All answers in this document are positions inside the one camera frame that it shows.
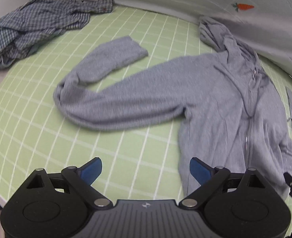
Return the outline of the grey zip hoodie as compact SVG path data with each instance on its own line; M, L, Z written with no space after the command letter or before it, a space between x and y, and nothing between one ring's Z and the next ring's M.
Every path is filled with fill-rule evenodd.
M235 173L255 168L286 198L292 92L286 113L251 47L212 18L202 18L199 31L213 53L174 58L94 92L88 84L148 55L129 36L99 45L57 85L57 108L71 122L98 131L146 127L183 115L179 173L186 194L199 186L190 175L190 160L197 157Z

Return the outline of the green grid cutting mat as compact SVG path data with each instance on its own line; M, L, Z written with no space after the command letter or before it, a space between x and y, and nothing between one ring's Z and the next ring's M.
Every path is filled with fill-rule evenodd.
M291 213L292 139L285 110L256 52L203 17L213 54L183 56L99 92L87 85L147 56L125 36L98 46L57 85L66 119L99 131L158 124L179 115L186 197L118 200L92 184L95 157L49 174L35 169L1 211L6 237L283 237ZM288 92L292 121L292 92Z

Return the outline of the blue checked shirt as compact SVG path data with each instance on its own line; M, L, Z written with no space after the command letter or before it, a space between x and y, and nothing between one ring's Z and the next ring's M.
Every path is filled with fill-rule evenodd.
M0 18L0 69L34 54L45 42L110 13L113 0L30 0Z

